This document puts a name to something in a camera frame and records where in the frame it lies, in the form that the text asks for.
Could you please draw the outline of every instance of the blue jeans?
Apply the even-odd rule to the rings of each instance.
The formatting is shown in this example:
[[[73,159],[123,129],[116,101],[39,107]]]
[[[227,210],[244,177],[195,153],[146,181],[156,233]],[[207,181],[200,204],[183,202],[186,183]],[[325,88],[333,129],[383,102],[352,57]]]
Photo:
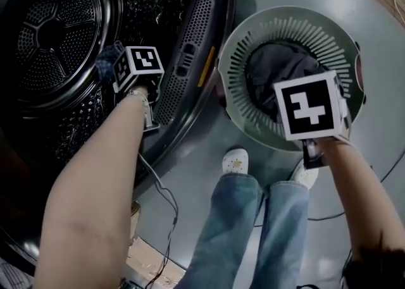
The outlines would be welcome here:
[[[176,289],[232,289],[262,202],[266,205],[251,289],[293,289],[301,268],[308,189],[292,181],[262,191],[249,175],[221,177],[190,266]]]

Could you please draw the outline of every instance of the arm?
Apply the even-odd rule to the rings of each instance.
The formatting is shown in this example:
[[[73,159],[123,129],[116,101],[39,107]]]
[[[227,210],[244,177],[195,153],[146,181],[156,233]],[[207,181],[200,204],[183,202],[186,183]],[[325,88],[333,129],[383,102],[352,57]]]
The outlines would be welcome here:
[[[405,249],[405,231],[382,184],[361,154],[350,145],[317,140],[332,170],[349,225],[353,256],[360,248]]]
[[[118,288],[143,129],[141,97],[124,98],[58,176],[46,204],[35,289]]]

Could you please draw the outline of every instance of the shoe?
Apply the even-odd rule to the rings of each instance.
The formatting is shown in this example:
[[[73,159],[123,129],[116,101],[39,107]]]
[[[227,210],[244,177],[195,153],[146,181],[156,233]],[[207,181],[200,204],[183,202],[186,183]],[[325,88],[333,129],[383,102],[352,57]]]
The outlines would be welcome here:
[[[295,181],[304,185],[308,190],[315,184],[319,175],[319,169],[305,170],[304,160],[298,162],[296,168],[293,170],[290,181]]]
[[[222,172],[247,174],[249,167],[249,156],[244,149],[228,151],[222,159]]]

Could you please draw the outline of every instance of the jeans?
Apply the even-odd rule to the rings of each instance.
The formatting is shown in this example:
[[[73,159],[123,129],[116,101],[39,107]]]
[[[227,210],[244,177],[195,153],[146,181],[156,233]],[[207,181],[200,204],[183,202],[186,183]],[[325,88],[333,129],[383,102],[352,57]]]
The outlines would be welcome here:
[[[232,289],[262,202],[265,218],[251,289],[293,289],[301,268],[308,189],[281,181],[262,191],[249,175],[221,177],[186,274],[176,289]]]

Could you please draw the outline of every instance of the floor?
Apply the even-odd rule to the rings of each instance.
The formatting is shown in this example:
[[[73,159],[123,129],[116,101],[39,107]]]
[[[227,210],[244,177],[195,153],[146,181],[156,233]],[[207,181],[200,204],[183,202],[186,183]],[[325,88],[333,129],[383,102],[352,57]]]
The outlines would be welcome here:
[[[367,103],[354,124],[351,138],[376,174],[382,177],[405,146],[405,31],[374,0],[237,0],[236,22],[240,23],[262,9],[285,5],[302,6],[322,13],[359,42]],[[222,156],[235,145],[247,149],[249,171],[260,182],[286,178],[301,157],[300,154],[267,149],[246,137],[227,118],[213,94],[176,151],[157,168],[180,208],[170,258],[183,267],[189,265],[208,215],[210,196],[221,176]],[[401,178],[404,174],[405,160],[390,174],[384,185],[405,220],[402,200],[405,182]],[[166,249],[166,237],[174,213],[148,186],[150,183],[145,183],[135,192],[142,209],[137,231],[162,252]],[[310,194],[310,217],[321,218],[342,211],[329,170],[321,171]],[[255,228],[234,288],[249,288],[259,237],[260,228]],[[349,248],[344,217],[310,221],[299,284],[313,283],[321,289],[338,288]]]

